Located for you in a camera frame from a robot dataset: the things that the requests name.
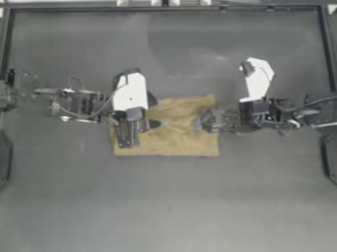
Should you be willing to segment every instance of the cable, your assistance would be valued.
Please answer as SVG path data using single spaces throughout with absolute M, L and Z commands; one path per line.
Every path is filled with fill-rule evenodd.
M 72 116 L 76 116 L 76 117 L 80 117 L 81 119 L 89 119 L 92 117 L 95 117 L 96 115 L 100 114 L 100 112 L 103 111 L 103 109 L 105 108 L 105 106 L 109 104 L 109 102 L 112 101 L 112 97 L 115 96 L 115 93 L 119 89 L 121 89 L 124 86 L 127 86 L 127 83 L 123 84 L 120 87 L 117 87 L 112 93 L 111 93 L 111 96 L 109 98 L 107 99 L 105 103 L 101 105 L 100 109 L 96 110 L 92 114 L 89 115 L 83 115 L 83 114 L 77 114 L 77 113 L 73 113 L 72 111 L 69 111 L 68 109 L 65 109 L 64 107 L 59 106 L 59 110 L 61 110 L 64 113 L 72 115 Z
M 269 74 L 267 74 L 267 71 L 265 70 L 265 68 L 263 68 L 263 67 L 256 67 L 256 66 L 254 66 L 254 67 L 262 70 L 262 72 L 263 72 L 265 76 L 267 77 L 269 83 L 271 83 L 273 78 L 271 78 L 271 80 L 270 80 L 270 78 L 269 78 Z
M 306 108 L 311 107 L 311 106 L 315 106 L 317 104 L 319 103 L 323 103 L 323 102 L 327 102 L 327 101 L 331 101 L 331 100 L 337 100 L 337 95 L 333 95 L 333 96 L 329 96 L 329 97 L 323 97 L 323 98 L 319 98 L 317 100 L 313 100 L 311 102 L 309 103 L 305 103 L 302 107 L 299 108 L 281 108 L 279 105 L 275 103 L 275 107 L 283 111 L 283 112 L 298 112 L 301 110 L 305 110 Z
M 282 112 L 294 112 L 297 111 L 297 108 L 295 107 L 282 107 L 279 104 L 278 104 L 278 101 L 275 100 L 275 103 L 274 103 L 275 107 L 282 111 Z

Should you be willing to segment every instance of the gray table surface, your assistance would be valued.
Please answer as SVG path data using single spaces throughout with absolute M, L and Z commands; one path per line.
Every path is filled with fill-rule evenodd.
M 238 64 L 269 59 L 270 95 L 325 92 L 314 14 L 20 14 L 10 66 L 53 87 L 104 89 L 137 66 L 158 97 L 246 95 Z M 327 251 L 337 188 L 318 134 L 220 136 L 220 157 L 115 157 L 104 126 L 63 124 L 25 102 L 6 115 L 13 180 L 0 194 L 0 251 Z

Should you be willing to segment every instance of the black metal frame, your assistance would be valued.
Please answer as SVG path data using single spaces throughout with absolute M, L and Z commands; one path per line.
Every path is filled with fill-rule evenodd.
M 167 7 L 167 1 L 162 0 L 162 7 L 145 6 L 145 2 L 137 3 L 137 6 L 116 7 L 116 2 L 96 3 L 30 3 L 9 4 L 4 3 L 1 40 L 0 40 L 0 79 L 4 79 L 8 71 L 8 59 L 10 51 L 10 38 L 14 15 L 20 12 L 314 12 L 317 13 L 317 22 L 319 24 L 322 47 L 327 67 L 330 91 L 337 91 L 337 59 L 334 50 L 333 34 L 330 29 L 330 19 L 326 4 L 298 5 L 298 4 L 274 4 L 274 5 L 236 5 L 218 4 L 215 6 L 179 6 Z

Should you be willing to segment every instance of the brown cloth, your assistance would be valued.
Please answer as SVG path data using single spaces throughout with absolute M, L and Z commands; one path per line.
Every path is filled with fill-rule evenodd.
M 212 108 L 211 94 L 160 99 L 158 108 L 145 111 L 145 118 L 159 120 L 162 126 L 139 134 L 139 147 L 120 149 L 111 127 L 115 155 L 218 157 L 218 134 L 194 127 L 195 119 Z

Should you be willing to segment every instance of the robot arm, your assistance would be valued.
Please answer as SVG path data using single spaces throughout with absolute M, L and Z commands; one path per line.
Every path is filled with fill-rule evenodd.
M 231 133 L 251 132 L 263 128 L 278 131 L 298 129 L 303 126 L 311 128 L 327 125 L 315 125 L 314 118 L 326 110 L 323 101 L 306 101 L 299 108 L 286 107 L 286 101 L 267 97 L 267 89 L 274 78 L 274 71 L 265 60 L 248 58 L 239 67 L 244 74 L 248 97 L 242 98 L 224 109 L 207 111 L 198 120 L 202 129 L 211 132 L 228 131 Z
M 120 148 L 139 145 L 139 134 L 160 126 L 144 119 L 144 111 L 156 105 L 154 95 L 145 89 L 145 79 L 137 69 L 121 72 L 113 79 L 109 94 L 87 90 L 34 89 L 48 95 L 49 115 L 61 121 L 107 123 L 113 122 Z

